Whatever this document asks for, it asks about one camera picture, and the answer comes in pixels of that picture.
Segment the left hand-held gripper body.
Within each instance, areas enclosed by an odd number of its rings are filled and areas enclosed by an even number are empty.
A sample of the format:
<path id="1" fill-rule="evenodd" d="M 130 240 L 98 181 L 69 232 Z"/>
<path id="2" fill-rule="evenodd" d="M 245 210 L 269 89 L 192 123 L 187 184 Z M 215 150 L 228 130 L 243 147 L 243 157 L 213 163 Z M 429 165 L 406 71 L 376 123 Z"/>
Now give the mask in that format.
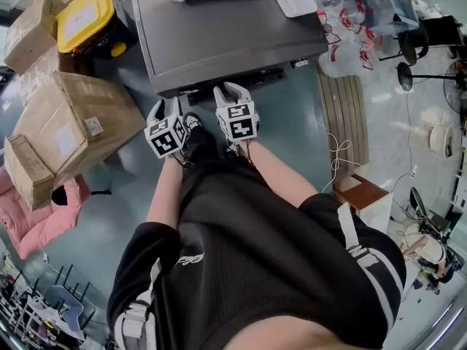
<path id="1" fill-rule="evenodd" d="M 182 115 L 171 115 L 162 120 L 150 115 L 147 118 L 144 134 L 147 143 L 158 158 L 180 151 L 188 135 Z"/>

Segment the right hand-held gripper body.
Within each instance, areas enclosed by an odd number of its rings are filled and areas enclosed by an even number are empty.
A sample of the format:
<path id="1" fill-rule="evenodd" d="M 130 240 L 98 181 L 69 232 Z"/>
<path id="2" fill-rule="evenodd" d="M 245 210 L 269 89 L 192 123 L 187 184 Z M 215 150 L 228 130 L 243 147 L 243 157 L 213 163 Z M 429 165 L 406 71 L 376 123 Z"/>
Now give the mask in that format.
<path id="1" fill-rule="evenodd" d="M 218 108 L 216 116 L 225 137 L 232 143 L 254 139 L 258 135 L 259 117 L 253 101 Z"/>

